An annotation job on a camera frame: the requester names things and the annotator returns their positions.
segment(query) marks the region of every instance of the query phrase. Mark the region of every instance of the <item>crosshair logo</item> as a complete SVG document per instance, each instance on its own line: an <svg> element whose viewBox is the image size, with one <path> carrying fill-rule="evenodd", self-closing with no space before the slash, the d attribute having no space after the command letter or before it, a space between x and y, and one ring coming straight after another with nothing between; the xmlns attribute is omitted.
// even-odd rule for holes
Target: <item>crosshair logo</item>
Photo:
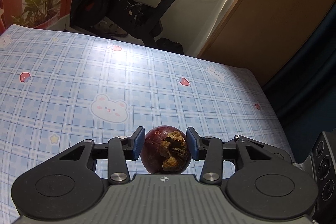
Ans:
<svg viewBox="0 0 336 224"><path fill-rule="evenodd" d="M167 177L161 177L160 180L163 181L163 182L166 182L166 181L169 180L169 178L167 178Z"/></svg>

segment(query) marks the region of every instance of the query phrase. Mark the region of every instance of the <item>blue plaid tablecloth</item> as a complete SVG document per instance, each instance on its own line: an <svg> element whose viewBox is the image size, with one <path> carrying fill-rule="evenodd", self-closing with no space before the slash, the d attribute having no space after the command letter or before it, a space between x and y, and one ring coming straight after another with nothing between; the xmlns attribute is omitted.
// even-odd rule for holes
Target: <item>blue plaid tablecloth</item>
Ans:
<svg viewBox="0 0 336 224"><path fill-rule="evenodd" d="M11 185L82 141L171 125L223 141L234 135L280 147L283 129L247 69L87 35L11 26L0 37L0 223L18 213ZM185 173L199 177L203 162ZM141 160L130 175L147 173ZM234 172L224 162L224 177ZM107 177L99 160L96 173Z"/></svg>

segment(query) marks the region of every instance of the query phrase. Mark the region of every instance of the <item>metal screw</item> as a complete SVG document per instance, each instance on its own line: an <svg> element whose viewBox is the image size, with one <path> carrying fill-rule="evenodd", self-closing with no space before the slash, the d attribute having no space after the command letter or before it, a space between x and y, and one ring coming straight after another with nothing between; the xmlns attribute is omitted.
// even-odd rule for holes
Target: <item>metal screw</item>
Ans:
<svg viewBox="0 0 336 224"><path fill-rule="evenodd" d="M110 178L114 181L123 181L127 178L127 175L125 173L117 172L113 173Z"/></svg>
<svg viewBox="0 0 336 224"><path fill-rule="evenodd" d="M209 173L205 173L203 175L203 178L205 180L214 181L214 180L218 180L219 179L219 175L217 173L209 172Z"/></svg>

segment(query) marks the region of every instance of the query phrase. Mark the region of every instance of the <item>dark blue curtain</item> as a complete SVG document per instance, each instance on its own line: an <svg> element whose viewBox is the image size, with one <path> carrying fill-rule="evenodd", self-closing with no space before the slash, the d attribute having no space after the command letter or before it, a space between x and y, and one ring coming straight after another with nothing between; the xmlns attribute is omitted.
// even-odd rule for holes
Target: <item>dark blue curtain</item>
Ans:
<svg viewBox="0 0 336 224"><path fill-rule="evenodd" d="M336 4L300 50L262 87L297 162L307 157L320 131L336 128L335 87Z"/></svg>

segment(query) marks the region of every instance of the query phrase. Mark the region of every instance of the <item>wooden edge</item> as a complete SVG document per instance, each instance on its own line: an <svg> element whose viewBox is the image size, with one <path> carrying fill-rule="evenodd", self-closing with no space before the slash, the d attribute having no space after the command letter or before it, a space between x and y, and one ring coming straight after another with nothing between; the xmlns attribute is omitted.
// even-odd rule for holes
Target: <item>wooden edge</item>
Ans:
<svg viewBox="0 0 336 224"><path fill-rule="evenodd" d="M205 42L204 46L202 47L202 49L199 51L199 53L197 54L197 58L201 59L202 55L211 47L211 45L215 42L215 40L217 39L218 35L221 33L221 31L223 30L223 28L225 27L225 25L227 24L227 22L229 21L229 19L231 18L231 16L233 15L233 13L236 11L236 9L238 8L238 6L240 5L240 3L243 0L234 0L231 4L231 6L229 7L228 11L224 14L222 20L220 21L220 23L217 25L217 27L215 28L215 30L212 32L212 34L210 35L210 37L207 39L207 41Z"/></svg>

